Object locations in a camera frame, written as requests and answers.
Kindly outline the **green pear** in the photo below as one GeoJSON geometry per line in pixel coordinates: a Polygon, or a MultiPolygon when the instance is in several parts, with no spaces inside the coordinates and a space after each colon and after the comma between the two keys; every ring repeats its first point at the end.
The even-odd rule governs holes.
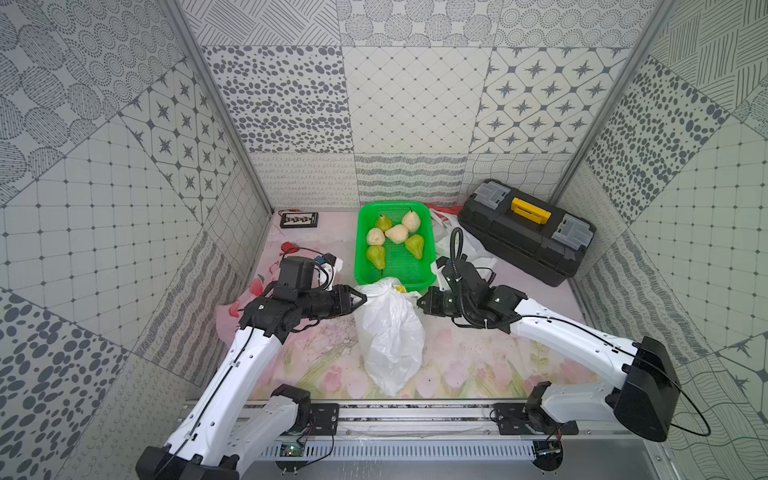
{"type": "Polygon", "coordinates": [[[424,248],[425,248],[425,240],[424,238],[419,234],[411,235],[405,242],[404,245],[406,249],[413,255],[413,257],[417,260],[421,260],[424,255],[424,248]]]}

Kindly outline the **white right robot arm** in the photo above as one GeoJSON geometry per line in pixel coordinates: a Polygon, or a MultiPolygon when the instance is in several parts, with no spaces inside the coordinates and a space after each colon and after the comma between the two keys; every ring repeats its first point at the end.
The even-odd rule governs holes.
{"type": "Polygon", "coordinates": [[[633,341],[561,318],[508,286],[478,294],[431,287],[417,305],[428,315],[462,318],[468,328],[528,338],[598,376],[595,384],[575,387],[537,384],[525,406],[534,430],[550,434],[571,421],[616,420],[645,440],[667,440],[682,388],[660,341],[633,341]]]}

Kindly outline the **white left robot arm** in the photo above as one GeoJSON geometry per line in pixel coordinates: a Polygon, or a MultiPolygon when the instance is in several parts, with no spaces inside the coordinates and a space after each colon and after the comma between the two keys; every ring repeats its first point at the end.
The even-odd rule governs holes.
{"type": "Polygon", "coordinates": [[[315,427],[308,391],[283,384],[248,422],[237,419],[255,385],[292,334],[352,314],[367,300],[335,283],[342,261],[286,256],[277,280],[249,301],[221,366],[202,397],[162,447],[136,463],[141,479],[238,479],[285,433],[315,427]]]}

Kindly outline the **pale beige pear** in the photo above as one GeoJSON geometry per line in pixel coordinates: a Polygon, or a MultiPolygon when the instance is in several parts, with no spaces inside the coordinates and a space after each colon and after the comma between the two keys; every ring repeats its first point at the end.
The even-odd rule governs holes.
{"type": "Polygon", "coordinates": [[[366,242],[369,246],[383,246],[386,242],[384,231],[378,227],[370,229],[366,235],[366,242]]]}

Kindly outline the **white plastic bag lemon print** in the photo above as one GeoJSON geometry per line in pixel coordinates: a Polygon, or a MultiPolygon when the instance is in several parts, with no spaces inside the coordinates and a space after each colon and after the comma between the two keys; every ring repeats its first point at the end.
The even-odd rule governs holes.
{"type": "Polygon", "coordinates": [[[394,397],[420,370],[425,330],[416,311],[416,292],[385,277],[357,290],[366,296],[353,312],[366,373],[386,396],[394,397]]]}

